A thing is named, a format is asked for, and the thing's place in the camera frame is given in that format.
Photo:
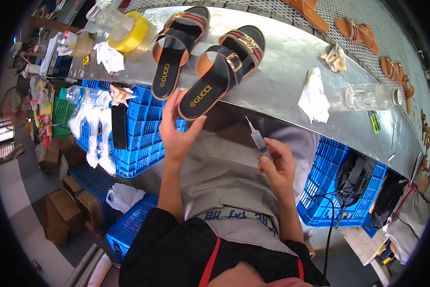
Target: sandal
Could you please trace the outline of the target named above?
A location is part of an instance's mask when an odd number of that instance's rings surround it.
[[[208,48],[197,59],[195,68],[200,79],[178,105],[180,116],[194,121],[239,85],[263,59],[264,42],[263,33],[251,25],[221,36],[219,45]]]
[[[298,11],[309,23],[322,33],[328,31],[327,21],[322,18],[316,11],[317,0],[282,0],[293,9]]]
[[[411,103],[410,100],[413,98],[414,95],[414,87],[410,84],[408,88],[408,84],[410,83],[410,80],[408,79],[408,75],[403,76],[403,89],[405,89],[405,99],[407,101],[407,112],[411,113]]]
[[[155,99],[166,100],[176,89],[181,66],[189,58],[194,44],[208,27],[210,14],[204,6],[194,6],[173,14],[156,35],[153,58],[157,63],[151,92]],[[165,38],[161,46],[158,42]]]
[[[354,20],[339,18],[334,22],[338,31],[351,41],[364,43],[371,52],[379,54],[378,46],[374,40],[374,32],[370,25],[357,24]]]
[[[400,62],[394,63],[387,57],[382,57],[379,60],[384,75],[388,78],[395,77],[395,81],[399,86],[403,85],[403,65]]]

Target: metal table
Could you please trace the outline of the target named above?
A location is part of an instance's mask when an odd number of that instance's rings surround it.
[[[81,60],[73,60],[69,77],[151,86],[157,67],[151,56],[151,41],[173,13],[186,8],[147,10],[144,16],[151,24],[148,36],[137,49],[125,55],[125,70],[120,71],[118,76],[108,75],[102,64],[97,65],[94,51],[86,66],[82,66]],[[424,151],[398,107],[379,112],[382,129],[375,135],[366,112],[330,112],[327,123],[310,123],[297,105],[308,70],[320,68],[325,93],[329,94],[350,84],[377,83],[361,66],[347,57],[347,71],[332,72],[320,61],[320,55],[328,49],[328,43],[323,40],[299,28],[259,15],[214,7],[209,10],[210,28],[183,66],[178,84],[180,88],[189,88],[198,80],[194,64],[199,54],[218,44],[218,38],[225,32],[253,24],[266,38],[265,57],[257,71],[222,98],[224,102],[332,138],[411,178],[418,154]],[[96,42],[105,41],[106,36],[99,33]]]

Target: cardboard box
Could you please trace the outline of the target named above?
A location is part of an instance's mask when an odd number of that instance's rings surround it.
[[[59,143],[57,141],[53,141],[50,149],[46,148],[43,160],[38,162],[38,165],[42,170],[58,170],[60,165],[60,158],[61,154],[59,149]]]
[[[90,222],[95,231],[103,228],[103,213],[101,203],[97,198],[83,190],[76,197],[76,205],[83,214],[84,222]]]
[[[55,244],[64,246],[67,242],[70,227],[65,223],[62,215],[57,211],[56,206],[47,194],[43,199],[41,216],[43,218],[43,228],[46,239]]]
[[[68,168],[86,164],[86,152],[78,146],[73,135],[57,138],[60,142],[60,151],[67,160]]]
[[[62,181],[63,187],[68,190],[68,192],[73,196],[73,198],[76,198],[76,196],[78,196],[78,194],[84,190],[84,188],[80,186],[79,183],[71,175],[64,176]]]
[[[65,188],[61,188],[49,194],[49,198],[68,225],[69,233],[73,236],[80,233],[85,227],[83,216],[68,191]]]

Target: person's right hand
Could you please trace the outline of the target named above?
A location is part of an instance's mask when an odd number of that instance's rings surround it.
[[[271,184],[271,191],[278,199],[285,199],[293,195],[293,181],[295,179],[295,162],[290,147],[284,143],[264,138],[264,142],[274,162],[265,156],[258,156],[257,169],[265,173]]]

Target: syringe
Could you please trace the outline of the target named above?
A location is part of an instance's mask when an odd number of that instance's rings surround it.
[[[250,120],[248,120],[246,116],[245,118],[248,122],[248,125],[250,126],[250,129],[252,129],[252,133],[250,134],[250,136],[255,142],[256,147],[258,147],[259,153],[261,153],[262,156],[268,157],[271,160],[271,162],[274,162],[263,140],[263,136],[259,133],[259,130],[253,128],[252,123],[250,122]]]

